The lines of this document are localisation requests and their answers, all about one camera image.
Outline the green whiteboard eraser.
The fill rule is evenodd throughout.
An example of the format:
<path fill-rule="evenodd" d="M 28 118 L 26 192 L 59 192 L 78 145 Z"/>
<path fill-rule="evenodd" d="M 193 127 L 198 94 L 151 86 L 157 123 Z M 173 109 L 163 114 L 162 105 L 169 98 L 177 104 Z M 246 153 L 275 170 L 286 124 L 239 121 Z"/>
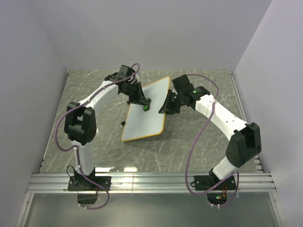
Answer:
<path fill-rule="evenodd" d="M 143 106 L 143 110 L 146 112 L 146 111 L 149 111 L 150 109 L 150 106 L 149 105 L 144 105 Z"/>

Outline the yellow framed whiteboard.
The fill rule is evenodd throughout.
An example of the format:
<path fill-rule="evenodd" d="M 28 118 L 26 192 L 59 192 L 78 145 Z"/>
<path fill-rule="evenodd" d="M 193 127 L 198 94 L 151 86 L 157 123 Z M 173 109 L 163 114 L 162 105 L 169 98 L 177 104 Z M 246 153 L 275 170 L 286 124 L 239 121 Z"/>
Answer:
<path fill-rule="evenodd" d="M 164 77 L 143 87 L 146 98 L 151 99 L 150 109 L 130 104 L 121 140 L 123 142 L 159 135 L 164 130 L 165 114 L 159 113 L 166 99 L 170 77 Z"/>

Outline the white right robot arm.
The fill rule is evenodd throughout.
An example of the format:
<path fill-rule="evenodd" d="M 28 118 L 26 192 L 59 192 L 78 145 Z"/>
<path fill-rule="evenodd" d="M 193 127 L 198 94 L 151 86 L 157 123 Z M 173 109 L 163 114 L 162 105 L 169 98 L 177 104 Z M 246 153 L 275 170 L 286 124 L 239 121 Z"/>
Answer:
<path fill-rule="evenodd" d="M 229 144 L 225 157 L 209 171 L 207 190 L 220 189 L 228 178 L 238 169 L 261 152 L 260 127 L 256 123 L 247 123 L 232 114 L 217 101 L 203 86 L 194 87 L 189 75 L 183 74 L 173 79 L 173 89 L 168 90 L 167 97 L 159 112 L 178 114 L 181 107 L 191 107 L 212 122 L 226 136 Z"/>

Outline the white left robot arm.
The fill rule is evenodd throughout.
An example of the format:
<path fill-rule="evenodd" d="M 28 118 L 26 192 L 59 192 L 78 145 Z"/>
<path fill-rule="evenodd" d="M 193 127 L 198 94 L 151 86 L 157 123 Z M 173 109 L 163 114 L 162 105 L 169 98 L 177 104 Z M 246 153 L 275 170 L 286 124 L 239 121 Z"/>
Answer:
<path fill-rule="evenodd" d="M 128 96 L 128 103 L 149 111 L 151 99 L 145 97 L 138 79 L 138 70 L 122 65 L 118 72 L 105 77 L 101 85 L 79 102 L 70 102 L 64 122 L 64 132 L 72 142 L 77 166 L 71 183 L 84 190 L 98 188 L 92 162 L 91 142 L 97 133 L 96 114 L 120 93 Z"/>

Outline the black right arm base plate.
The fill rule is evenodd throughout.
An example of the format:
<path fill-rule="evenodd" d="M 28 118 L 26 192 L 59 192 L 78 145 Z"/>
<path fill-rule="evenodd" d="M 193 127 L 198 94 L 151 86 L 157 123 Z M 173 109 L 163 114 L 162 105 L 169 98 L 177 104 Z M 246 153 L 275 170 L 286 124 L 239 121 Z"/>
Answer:
<path fill-rule="evenodd" d="M 190 186 L 193 187 L 196 191 L 206 191 L 219 183 L 219 180 L 210 175 L 195 175 L 194 181 L 190 183 Z M 218 185 L 214 190 L 235 190 L 236 181 L 234 176 L 229 177 L 223 183 Z"/>

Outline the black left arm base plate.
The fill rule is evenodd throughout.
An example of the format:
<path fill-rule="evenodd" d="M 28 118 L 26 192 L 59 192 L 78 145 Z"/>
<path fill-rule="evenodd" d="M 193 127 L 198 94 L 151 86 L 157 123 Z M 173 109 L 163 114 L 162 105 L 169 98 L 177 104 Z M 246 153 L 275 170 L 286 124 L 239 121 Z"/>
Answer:
<path fill-rule="evenodd" d="M 67 191 L 70 192 L 82 192 L 82 191 L 109 191 L 111 185 L 111 176 L 96 176 L 92 179 L 98 185 L 95 185 L 85 178 L 82 175 L 80 176 L 71 176 L 69 179 L 69 184 Z"/>

